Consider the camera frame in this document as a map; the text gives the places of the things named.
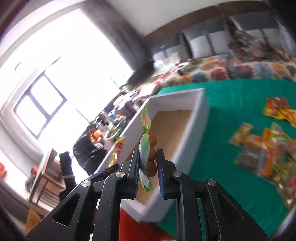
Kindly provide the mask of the floral cushion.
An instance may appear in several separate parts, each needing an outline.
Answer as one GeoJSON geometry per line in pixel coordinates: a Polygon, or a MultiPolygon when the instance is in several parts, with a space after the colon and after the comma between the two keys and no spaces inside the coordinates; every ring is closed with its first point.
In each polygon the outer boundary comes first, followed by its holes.
{"type": "Polygon", "coordinates": [[[259,61],[268,57],[266,44],[245,31],[235,30],[228,47],[233,57],[241,62],[259,61]]]}

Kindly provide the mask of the green packet of brown snacks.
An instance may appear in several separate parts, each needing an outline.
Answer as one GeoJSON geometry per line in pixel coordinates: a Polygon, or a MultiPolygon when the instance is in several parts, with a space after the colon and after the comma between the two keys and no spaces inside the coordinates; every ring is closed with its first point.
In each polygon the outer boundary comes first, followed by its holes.
{"type": "Polygon", "coordinates": [[[157,144],[156,136],[150,132],[152,125],[151,119],[148,115],[148,103],[145,104],[141,114],[141,124],[144,134],[139,142],[139,156],[140,156],[140,180],[146,192],[153,190],[150,177],[154,177],[157,173],[157,166],[154,163],[156,159],[156,150],[154,146],[157,144]]]}

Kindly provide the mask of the black bag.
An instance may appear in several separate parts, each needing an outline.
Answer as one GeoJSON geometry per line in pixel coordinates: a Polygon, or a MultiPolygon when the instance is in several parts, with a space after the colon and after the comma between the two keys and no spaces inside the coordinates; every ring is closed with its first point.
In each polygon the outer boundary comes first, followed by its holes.
{"type": "Polygon", "coordinates": [[[80,167],[88,175],[92,175],[104,160],[107,150],[101,146],[95,146],[88,135],[84,135],[74,144],[73,154],[80,167]]]}

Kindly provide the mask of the brown nut snack bag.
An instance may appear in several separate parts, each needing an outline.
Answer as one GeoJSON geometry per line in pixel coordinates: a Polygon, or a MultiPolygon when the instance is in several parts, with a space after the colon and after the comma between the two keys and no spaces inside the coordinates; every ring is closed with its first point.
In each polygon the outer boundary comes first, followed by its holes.
{"type": "Polygon", "coordinates": [[[241,151],[234,164],[259,176],[266,157],[267,147],[262,137],[250,136],[241,143],[241,151]]]}

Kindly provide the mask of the wooden side table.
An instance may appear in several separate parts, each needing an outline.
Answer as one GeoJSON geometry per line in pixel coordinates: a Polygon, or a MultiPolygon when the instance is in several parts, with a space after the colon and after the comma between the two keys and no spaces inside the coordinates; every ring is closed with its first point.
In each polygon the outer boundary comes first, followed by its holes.
{"type": "Polygon", "coordinates": [[[57,152],[51,149],[43,156],[29,194],[29,202],[43,209],[52,209],[59,202],[65,189],[57,152]]]}

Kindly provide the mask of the grey curtain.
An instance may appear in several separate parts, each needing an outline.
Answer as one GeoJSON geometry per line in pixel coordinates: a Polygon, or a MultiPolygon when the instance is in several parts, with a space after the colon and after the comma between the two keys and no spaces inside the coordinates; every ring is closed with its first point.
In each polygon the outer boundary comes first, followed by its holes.
{"type": "Polygon", "coordinates": [[[134,71],[153,66],[143,37],[107,1],[84,1],[83,9],[134,71]]]}

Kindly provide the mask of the orange carrot snack packet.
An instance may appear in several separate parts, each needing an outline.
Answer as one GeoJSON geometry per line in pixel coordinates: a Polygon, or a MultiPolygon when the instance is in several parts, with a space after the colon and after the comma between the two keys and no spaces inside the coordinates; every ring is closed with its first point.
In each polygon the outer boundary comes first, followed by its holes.
{"type": "Polygon", "coordinates": [[[274,175],[273,169],[273,151],[276,146],[276,141],[273,138],[273,131],[269,128],[264,128],[263,144],[265,147],[265,158],[261,168],[261,174],[266,179],[271,179],[274,175]]]}

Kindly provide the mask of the red yellow snack packet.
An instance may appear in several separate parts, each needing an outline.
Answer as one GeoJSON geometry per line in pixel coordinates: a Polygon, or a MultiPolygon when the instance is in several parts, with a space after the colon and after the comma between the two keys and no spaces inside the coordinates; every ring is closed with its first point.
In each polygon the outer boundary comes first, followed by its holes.
{"type": "Polygon", "coordinates": [[[268,97],[263,110],[265,116],[286,120],[295,128],[295,109],[290,107],[288,100],[284,97],[268,97]]]}

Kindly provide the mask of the floral sofa blanket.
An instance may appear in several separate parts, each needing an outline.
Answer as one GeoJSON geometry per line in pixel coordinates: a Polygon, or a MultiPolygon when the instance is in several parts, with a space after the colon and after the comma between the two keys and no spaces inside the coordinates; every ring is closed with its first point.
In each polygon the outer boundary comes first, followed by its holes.
{"type": "Polygon", "coordinates": [[[171,86],[221,80],[283,79],[295,82],[295,58],[276,48],[268,60],[242,62],[233,53],[215,55],[185,64],[180,73],[168,72],[153,76],[137,87],[140,96],[150,96],[171,86]]]}

